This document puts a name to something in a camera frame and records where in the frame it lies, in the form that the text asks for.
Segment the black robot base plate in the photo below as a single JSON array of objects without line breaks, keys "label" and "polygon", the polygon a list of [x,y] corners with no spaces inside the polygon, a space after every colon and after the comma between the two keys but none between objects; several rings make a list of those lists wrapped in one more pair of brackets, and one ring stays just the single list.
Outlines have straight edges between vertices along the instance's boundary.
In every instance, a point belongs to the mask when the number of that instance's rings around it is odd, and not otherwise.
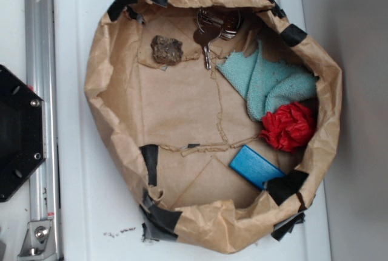
[{"label": "black robot base plate", "polygon": [[1,66],[1,202],[45,160],[42,99]]}]

